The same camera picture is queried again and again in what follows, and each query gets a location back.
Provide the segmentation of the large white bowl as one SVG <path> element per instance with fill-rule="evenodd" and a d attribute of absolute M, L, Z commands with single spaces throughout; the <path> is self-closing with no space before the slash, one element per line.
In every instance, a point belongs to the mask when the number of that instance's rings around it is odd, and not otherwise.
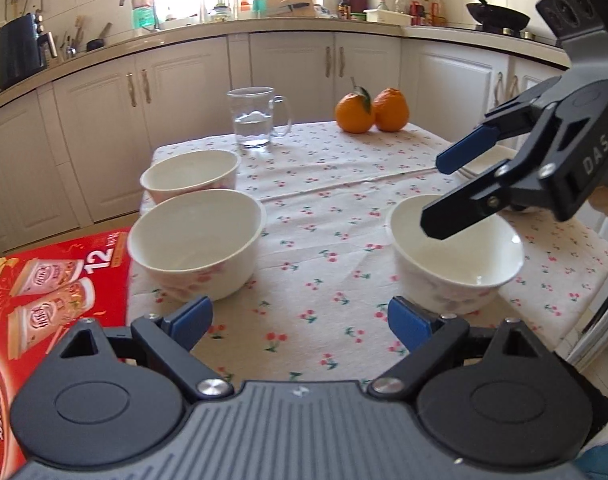
<path fill-rule="evenodd" d="M 434 240 L 420 220 L 423 208 L 435 200 L 434 195 L 405 198 L 387 215 L 400 294 L 437 314 L 464 315 L 485 308 L 522 270 L 520 235 L 494 216 L 447 240 Z"/>

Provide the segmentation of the white tray on counter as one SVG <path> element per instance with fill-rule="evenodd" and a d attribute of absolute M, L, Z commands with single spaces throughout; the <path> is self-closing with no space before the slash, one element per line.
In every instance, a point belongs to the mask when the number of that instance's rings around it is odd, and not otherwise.
<path fill-rule="evenodd" d="M 365 11 L 368 22 L 389 24 L 395 26 L 411 26 L 409 14 L 398 13 L 383 9 L 367 9 Z"/>

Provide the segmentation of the small floral white bowl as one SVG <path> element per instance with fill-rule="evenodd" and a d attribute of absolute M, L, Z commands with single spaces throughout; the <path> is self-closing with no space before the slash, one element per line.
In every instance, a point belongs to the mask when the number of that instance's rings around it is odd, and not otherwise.
<path fill-rule="evenodd" d="M 140 177 L 155 205 L 175 196 L 237 185 L 241 157 L 222 150 L 195 151 L 157 162 Z"/>

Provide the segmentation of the white plate with fruit print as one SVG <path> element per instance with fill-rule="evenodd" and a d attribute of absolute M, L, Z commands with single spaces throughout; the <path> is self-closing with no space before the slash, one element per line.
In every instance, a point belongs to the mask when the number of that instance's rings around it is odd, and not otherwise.
<path fill-rule="evenodd" d="M 512 160 L 516 154 L 517 150 L 513 150 L 513 148 L 496 145 L 459 168 L 458 172 L 467 179 L 474 179 L 480 174 L 483 174 L 487 169 L 494 167 L 498 162 L 502 162 L 502 160 Z"/>

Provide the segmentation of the white kitchen cabinets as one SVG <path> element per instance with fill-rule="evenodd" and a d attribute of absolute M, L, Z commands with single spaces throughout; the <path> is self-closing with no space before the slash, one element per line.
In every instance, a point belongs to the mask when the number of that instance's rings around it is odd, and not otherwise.
<path fill-rule="evenodd" d="M 415 125 L 451 140 L 558 75 L 551 47 L 480 32 L 255 32 L 97 53 L 0 95 L 0 254 L 134 212 L 160 146 L 228 133 L 227 94 L 269 86 L 278 122 L 324 122 L 354 84 L 397 88 Z"/>

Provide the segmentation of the orange with green leaf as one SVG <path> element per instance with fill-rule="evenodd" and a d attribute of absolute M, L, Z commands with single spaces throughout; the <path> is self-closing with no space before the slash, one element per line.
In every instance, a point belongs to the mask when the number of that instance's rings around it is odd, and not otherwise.
<path fill-rule="evenodd" d="M 336 104 L 334 117 L 337 125 L 346 133 L 362 134 L 370 130 L 375 122 L 375 113 L 369 92 L 355 83 L 353 90 Z"/>

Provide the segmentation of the black wok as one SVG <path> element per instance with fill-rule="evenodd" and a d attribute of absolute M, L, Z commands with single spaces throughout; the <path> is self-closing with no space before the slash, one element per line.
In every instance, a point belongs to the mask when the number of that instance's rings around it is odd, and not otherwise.
<path fill-rule="evenodd" d="M 530 17 L 520 11 L 495 6 L 487 0 L 476 0 L 466 5 L 468 13 L 482 26 L 490 26 L 499 29 L 511 29 L 516 32 L 524 30 L 530 22 Z"/>

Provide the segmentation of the glass water pitcher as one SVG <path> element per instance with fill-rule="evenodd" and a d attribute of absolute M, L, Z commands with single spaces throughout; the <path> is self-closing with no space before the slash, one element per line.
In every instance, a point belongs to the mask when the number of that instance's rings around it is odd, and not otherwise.
<path fill-rule="evenodd" d="M 289 100 L 272 87 L 245 87 L 227 92 L 235 140 L 246 150 L 264 148 L 275 136 L 286 136 L 293 126 L 293 113 Z M 285 109 L 287 122 L 275 127 L 275 107 Z"/>

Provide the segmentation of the red drink carton box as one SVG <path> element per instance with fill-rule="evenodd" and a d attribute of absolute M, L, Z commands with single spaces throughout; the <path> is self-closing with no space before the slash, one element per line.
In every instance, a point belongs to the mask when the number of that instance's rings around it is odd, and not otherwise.
<path fill-rule="evenodd" d="M 129 229 L 0 257 L 0 479 L 24 458 L 10 429 L 19 388 L 79 318 L 126 321 Z"/>

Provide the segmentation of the cherry print tablecloth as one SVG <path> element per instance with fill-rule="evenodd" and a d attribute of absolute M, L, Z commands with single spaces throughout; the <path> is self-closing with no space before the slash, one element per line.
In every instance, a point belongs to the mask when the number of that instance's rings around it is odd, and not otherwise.
<path fill-rule="evenodd" d="M 237 186 L 265 205 L 266 229 L 254 275 L 215 304 L 197 357 L 229 382 L 367 382 L 396 364 L 406 350 L 387 326 L 387 305 L 405 285 L 385 220 L 406 197 L 459 184 L 433 167 L 444 148 L 415 126 L 350 136 L 314 122 L 266 151 L 243 152 Z M 541 212 L 509 221 L 523 240 L 524 266 L 470 321 L 490 326 L 516 315 L 566 354 L 608 281 L 608 242 Z"/>

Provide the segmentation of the orange without leaf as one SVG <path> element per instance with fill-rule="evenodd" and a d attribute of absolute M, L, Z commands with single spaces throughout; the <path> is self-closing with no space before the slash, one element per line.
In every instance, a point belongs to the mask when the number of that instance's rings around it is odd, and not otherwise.
<path fill-rule="evenodd" d="M 396 132 L 409 122 L 410 110 L 404 95 L 395 88 L 386 88 L 372 101 L 375 127 L 383 132 Z"/>

